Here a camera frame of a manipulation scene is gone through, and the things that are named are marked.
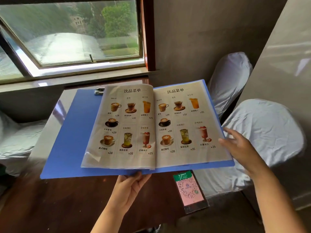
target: brown wooden table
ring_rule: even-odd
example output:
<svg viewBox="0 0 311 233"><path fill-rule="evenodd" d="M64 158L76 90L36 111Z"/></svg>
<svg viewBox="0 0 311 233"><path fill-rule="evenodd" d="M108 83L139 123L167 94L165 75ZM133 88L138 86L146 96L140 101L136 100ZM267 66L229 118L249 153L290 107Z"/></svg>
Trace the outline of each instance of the brown wooden table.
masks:
<svg viewBox="0 0 311 233"><path fill-rule="evenodd" d="M104 85L111 83L122 85L149 81L145 77L105 82ZM77 88L62 93L59 101L66 111L76 91ZM40 179L60 128L61 122L52 114L0 212L1 233L88 233L106 206L117 176ZM173 174L152 175L125 215L120 232L135 232L165 222L173 223L185 215Z"/></svg>

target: hand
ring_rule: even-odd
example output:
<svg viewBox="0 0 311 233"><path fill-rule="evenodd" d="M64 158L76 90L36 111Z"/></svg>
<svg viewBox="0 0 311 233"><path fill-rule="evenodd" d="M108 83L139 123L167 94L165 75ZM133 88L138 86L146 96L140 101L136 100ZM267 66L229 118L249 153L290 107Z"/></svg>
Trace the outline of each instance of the hand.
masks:
<svg viewBox="0 0 311 233"><path fill-rule="evenodd" d="M267 170L267 168L269 169L249 140L235 130L229 128L224 128L224 130L234 139L219 138L219 143L227 148L231 155L248 171L251 178Z"/></svg>
<svg viewBox="0 0 311 233"><path fill-rule="evenodd" d="M129 177L118 176L111 197L107 203L107 208L114 213L119 213L124 216L133 204L138 192L150 177L151 174L142 175L141 172L137 172L134 176Z"/></svg>

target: green label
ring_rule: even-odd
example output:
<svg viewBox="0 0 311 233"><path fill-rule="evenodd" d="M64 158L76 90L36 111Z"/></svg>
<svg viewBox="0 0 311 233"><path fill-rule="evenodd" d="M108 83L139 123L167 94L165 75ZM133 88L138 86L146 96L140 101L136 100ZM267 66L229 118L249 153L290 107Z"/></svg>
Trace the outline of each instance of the green label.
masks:
<svg viewBox="0 0 311 233"><path fill-rule="evenodd" d="M175 181L184 180L184 179L187 179L190 177L192 177L191 171L187 171L187 172L183 172L183 173L179 173L177 175L174 175Z"/></svg>

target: drink menu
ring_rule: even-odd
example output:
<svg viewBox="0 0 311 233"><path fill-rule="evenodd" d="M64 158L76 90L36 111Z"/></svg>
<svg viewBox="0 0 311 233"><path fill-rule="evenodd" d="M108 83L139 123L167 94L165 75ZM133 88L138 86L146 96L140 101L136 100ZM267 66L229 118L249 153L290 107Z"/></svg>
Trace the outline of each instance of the drink menu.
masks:
<svg viewBox="0 0 311 233"><path fill-rule="evenodd" d="M146 168L231 160L202 81L107 86L81 167Z"/></svg>

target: gray wall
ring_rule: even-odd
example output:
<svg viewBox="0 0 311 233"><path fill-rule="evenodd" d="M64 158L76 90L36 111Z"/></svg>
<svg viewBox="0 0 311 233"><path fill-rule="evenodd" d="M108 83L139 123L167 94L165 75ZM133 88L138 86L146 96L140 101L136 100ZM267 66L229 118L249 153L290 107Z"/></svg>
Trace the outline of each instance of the gray wall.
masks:
<svg viewBox="0 0 311 233"><path fill-rule="evenodd" d="M291 110L311 142L311 0L288 0L238 104L275 101ZM274 168L296 207L311 204L311 147Z"/></svg>
<svg viewBox="0 0 311 233"><path fill-rule="evenodd" d="M255 64L287 0L154 0L153 86L212 75L225 54L244 51ZM0 94L0 110L18 122L49 117L62 87Z"/></svg>

